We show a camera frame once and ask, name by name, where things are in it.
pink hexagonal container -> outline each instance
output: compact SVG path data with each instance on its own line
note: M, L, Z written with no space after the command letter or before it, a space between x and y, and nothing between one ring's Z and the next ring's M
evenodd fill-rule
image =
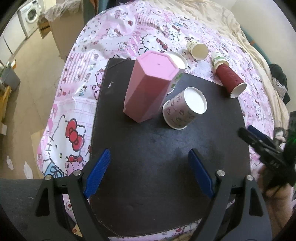
M124 100L123 112L140 123L161 109L171 81L179 72L163 53L147 51L137 57Z

screw head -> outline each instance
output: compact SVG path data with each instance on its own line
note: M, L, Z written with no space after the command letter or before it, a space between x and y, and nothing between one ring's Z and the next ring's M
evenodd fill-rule
M218 174L219 176L223 177L223 176L225 176L225 171L223 171L223 170L218 170L218 171L217 171L217 174Z
M52 178L52 175L50 175L50 174L47 174L47 175L44 177L44 179L45 179L46 181L50 180L51 178Z
M253 180L254 180L254 177L253 177L252 175L247 175L247 179L248 179L249 181L253 181Z
M79 176L81 174L81 170L75 170L73 174L74 176Z

washing machine door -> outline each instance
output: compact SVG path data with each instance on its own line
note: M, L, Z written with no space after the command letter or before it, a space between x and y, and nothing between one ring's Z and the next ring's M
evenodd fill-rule
M38 8L38 6L34 5L30 7L26 13L27 23L29 24L34 23L37 20L39 15L40 15L40 9Z

black table top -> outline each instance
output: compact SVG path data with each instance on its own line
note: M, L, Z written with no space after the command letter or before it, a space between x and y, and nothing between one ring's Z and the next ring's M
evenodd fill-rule
M110 237L163 232L204 216L210 200L190 170L192 148L235 179L250 173L248 145L237 136L244 126L237 99L227 97L222 86L184 74L166 100L193 86L206 97L207 111L180 131L165 123L162 112L136 123L123 113L133 65L132 60L109 60L93 127L91 156L109 148L111 163L91 207Z

upside-down paper cup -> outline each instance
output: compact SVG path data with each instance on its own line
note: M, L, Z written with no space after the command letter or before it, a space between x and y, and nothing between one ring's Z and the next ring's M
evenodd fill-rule
M186 59L181 54L178 54L177 52L174 52L174 51L166 51L165 54L167 54L168 56L170 56L170 58L172 59L172 61L179 68L179 72L174 77L174 79L171 81L172 84L170 85L170 87L168 89L168 94L170 94L170 93L172 93L174 91L176 84L178 83L178 81L182 77L185 69L188 67L188 64L187 64Z
M186 44L186 48L196 60L203 60L209 54L207 45L199 43L195 40L189 40Z
M229 66L229 62L226 60L226 58L223 56L223 54L220 53L219 51L213 51L211 53L211 59L213 62L214 70L217 70L217 68L221 64L226 64Z
M187 87L163 105L163 118L175 130L182 130L198 115L207 110L207 101L201 91Z
M230 94L230 98L238 97L247 87L247 83L226 64L221 64L217 68L216 74Z

